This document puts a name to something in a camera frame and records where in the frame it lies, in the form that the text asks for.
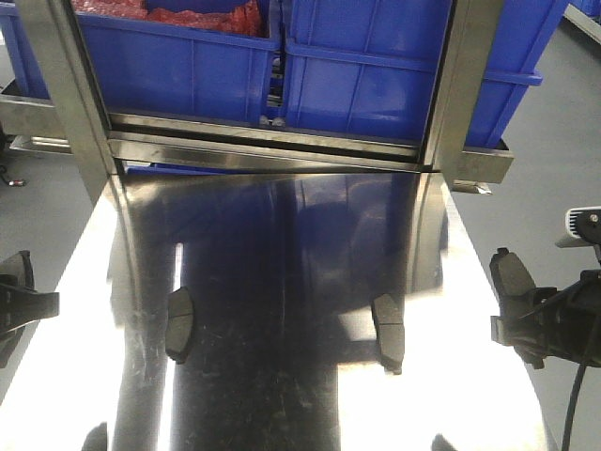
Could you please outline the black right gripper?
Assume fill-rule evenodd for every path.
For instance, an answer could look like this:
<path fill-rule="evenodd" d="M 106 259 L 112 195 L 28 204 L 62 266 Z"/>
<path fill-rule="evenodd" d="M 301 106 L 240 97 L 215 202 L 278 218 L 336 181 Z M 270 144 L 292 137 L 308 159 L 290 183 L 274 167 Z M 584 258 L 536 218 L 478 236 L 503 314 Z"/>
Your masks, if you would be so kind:
<path fill-rule="evenodd" d="M 520 330 L 507 319 L 529 314 L 546 299 L 543 313 L 547 351 L 534 334 Z M 574 363 L 600 362 L 599 270 L 582 271 L 576 283 L 560 291 L 543 287 L 520 295 L 500 293 L 499 306 L 501 316 L 490 317 L 491 339 L 513 348 L 533 369 L 543 369 L 547 355 Z"/>

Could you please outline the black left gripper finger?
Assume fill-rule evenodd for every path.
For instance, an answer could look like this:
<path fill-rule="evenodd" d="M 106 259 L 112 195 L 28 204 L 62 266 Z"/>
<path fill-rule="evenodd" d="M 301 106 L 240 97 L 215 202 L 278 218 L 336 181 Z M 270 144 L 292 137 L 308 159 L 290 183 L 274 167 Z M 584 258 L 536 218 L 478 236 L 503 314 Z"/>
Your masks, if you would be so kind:
<path fill-rule="evenodd" d="M 29 288 L 1 285 L 1 334 L 12 333 L 41 319 L 59 315 L 58 292 L 40 293 Z"/>

